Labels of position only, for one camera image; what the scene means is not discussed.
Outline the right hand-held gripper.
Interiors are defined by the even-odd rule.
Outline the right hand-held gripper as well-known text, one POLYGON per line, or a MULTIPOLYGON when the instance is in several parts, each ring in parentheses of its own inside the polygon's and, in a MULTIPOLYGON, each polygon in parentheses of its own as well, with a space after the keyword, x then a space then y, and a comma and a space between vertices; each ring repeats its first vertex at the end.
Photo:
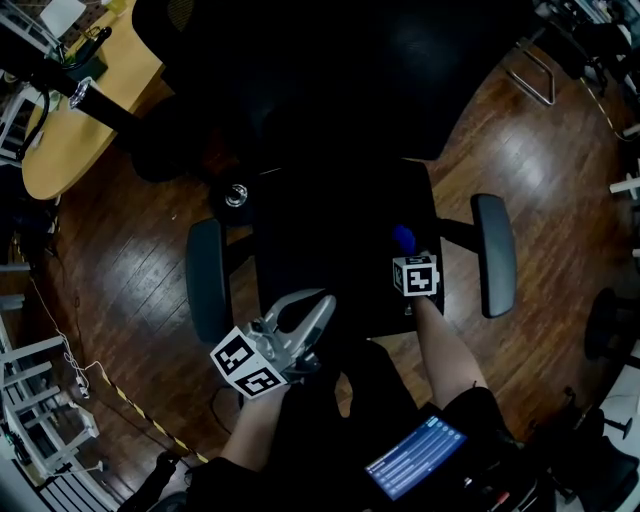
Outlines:
POLYGON ((393 284, 404 297, 434 296, 440 285, 437 257, 421 254, 393 259, 393 284))

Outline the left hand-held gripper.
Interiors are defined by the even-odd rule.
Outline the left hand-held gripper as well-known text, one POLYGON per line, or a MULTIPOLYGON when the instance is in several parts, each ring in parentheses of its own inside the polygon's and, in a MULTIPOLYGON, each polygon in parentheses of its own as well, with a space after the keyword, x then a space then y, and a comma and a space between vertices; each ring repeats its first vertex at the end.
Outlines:
POLYGON ((323 289, 293 292, 278 299, 264 319, 233 328, 210 353, 224 380, 254 399, 317 371, 315 344, 336 308, 333 295, 323 296, 323 289))

